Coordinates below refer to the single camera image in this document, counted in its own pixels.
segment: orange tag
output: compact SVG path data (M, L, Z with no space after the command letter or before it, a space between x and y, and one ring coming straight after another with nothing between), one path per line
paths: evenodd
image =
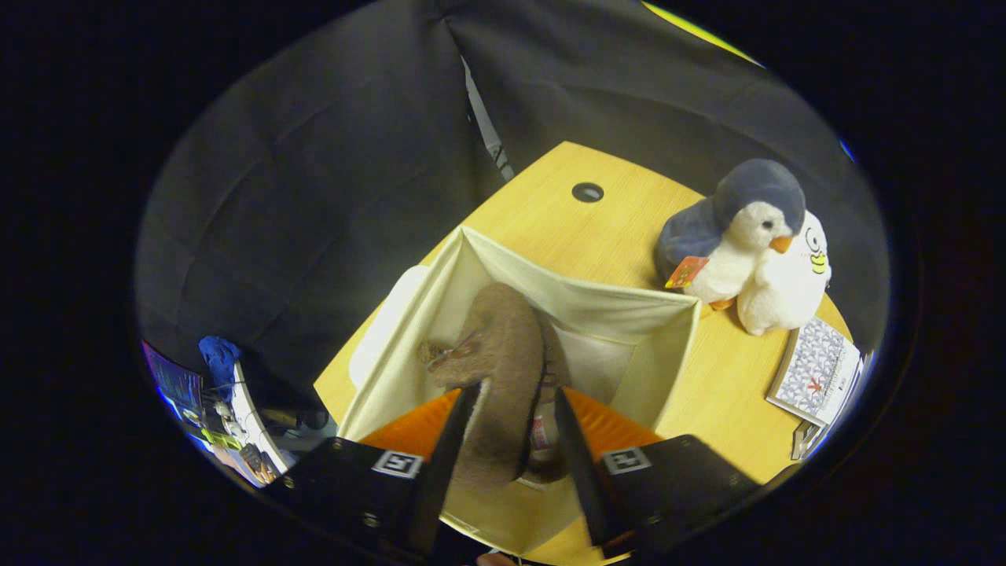
M698 257L688 255L678 263L678 267L671 273L671 277L664 285L665 290L680 290L691 286L692 278L698 274L699 270L709 262L709 257Z

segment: brown stuffed animal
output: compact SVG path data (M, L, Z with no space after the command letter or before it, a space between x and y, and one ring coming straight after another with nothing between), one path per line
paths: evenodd
M564 474L552 407L555 387L569 381L565 357L547 318L517 291L502 282L485 288L469 310L461 343L451 348L427 341L418 354L438 386L450 390L482 382L455 462L456 485L492 490L521 475L545 483ZM532 427L536 415L538 430ZM542 444L549 434L550 443Z

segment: desk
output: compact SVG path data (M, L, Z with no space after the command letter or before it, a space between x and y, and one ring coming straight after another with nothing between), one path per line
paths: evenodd
M581 202L579 182L600 185L604 197ZM702 196L653 171L564 142L517 175L462 223L527 259L567 276L609 286L661 290L653 247L667 218ZM429 264L441 241L421 261ZM315 382L329 412L341 422L356 388L349 360L376 311ZM846 338L849 331L827 297L818 317ZM703 308L692 351L678 377L663 437L694 434L759 483L793 463L793 431L800 419L765 400L783 359L789 333L747 335L736 309ZM552 564L596 564L582 518L525 558Z

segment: fabric storage bin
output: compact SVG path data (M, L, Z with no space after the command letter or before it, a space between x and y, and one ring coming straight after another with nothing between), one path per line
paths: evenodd
M380 340L364 338L366 349L354 353L351 367L366 375L351 376L359 391L341 424L346 439L358 441L445 393L427 383L416 349L427 339L456 344L475 296L493 280L548 314L573 389L651 429L672 395L700 313L693 298L562 276L465 226L452 232L421 280L415 271L410 278L411 285L395 287L410 298L385 303L397 307L393 320L385 314ZM441 518L480 542L522 555L580 513L567 477L547 486L515 482L487 494L451 487Z

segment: plush toy tag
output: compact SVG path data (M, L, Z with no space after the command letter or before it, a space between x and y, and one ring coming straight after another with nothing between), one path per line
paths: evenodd
M691 286L691 281L698 274L698 271L709 262L709 257L699 257L688 255L678 263L678 267L671 273L671 277L664 285L665 290L680 290Z
M545 425L541 415L534 417L534 424L531 425L531 440L535 450L545 450L549 446L548 435L545 434Z

